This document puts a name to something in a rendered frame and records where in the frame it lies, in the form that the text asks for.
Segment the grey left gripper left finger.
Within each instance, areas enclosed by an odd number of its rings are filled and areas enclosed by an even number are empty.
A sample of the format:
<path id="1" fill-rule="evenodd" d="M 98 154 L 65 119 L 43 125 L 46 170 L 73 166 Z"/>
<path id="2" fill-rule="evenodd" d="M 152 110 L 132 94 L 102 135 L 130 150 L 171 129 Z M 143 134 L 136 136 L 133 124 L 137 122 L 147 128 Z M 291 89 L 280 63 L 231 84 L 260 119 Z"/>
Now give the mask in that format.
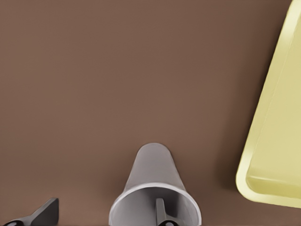
<path id="1" fill-rule="evenodd" d="M 32 214 L 13 219 L 3 226 L 57 226 L 59 221 L 59 199 L 50 198 Z"/>

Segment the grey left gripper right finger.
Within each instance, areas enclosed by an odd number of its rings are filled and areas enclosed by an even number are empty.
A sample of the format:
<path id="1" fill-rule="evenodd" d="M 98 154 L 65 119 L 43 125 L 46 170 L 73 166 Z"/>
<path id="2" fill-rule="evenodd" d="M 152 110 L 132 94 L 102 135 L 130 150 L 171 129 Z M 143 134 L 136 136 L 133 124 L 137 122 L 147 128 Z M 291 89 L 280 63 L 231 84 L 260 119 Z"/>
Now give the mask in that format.
<path id="1" fill-rule="evenodd" d="M 157 226 L 174 226 L 174 221 L 167 217 L 164 200 L 162 198 L 156 199 L 156 223 Z"/>

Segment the white IKEA cup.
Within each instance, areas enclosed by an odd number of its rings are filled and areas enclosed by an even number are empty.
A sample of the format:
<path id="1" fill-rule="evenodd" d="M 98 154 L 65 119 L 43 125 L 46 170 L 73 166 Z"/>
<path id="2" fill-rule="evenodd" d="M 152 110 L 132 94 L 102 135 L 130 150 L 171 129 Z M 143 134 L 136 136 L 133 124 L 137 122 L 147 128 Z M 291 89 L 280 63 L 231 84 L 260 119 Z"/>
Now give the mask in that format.
<path id="1" fill-rule="evenodd" d="M 156 199 L 162 198 L 174 226 L 200 226 L 201 211 L 187 192 L 169 149 L 148 143 L 137 152 L 125 188 L 113 203 L 109 226 L 157 226 Z"/>

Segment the pale yellow tray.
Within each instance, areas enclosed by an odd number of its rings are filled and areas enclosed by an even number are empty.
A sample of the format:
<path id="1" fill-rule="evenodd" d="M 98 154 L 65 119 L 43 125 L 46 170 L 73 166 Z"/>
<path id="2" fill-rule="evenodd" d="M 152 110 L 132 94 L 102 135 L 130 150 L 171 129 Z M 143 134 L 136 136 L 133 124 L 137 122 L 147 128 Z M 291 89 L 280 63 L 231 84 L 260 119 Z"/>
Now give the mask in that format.
<path id="1" fill-rule="evenodd" d="M 253 202 L 301 209 L 301 0 L 292 0 L 287 11 L 236 186 Z"/>

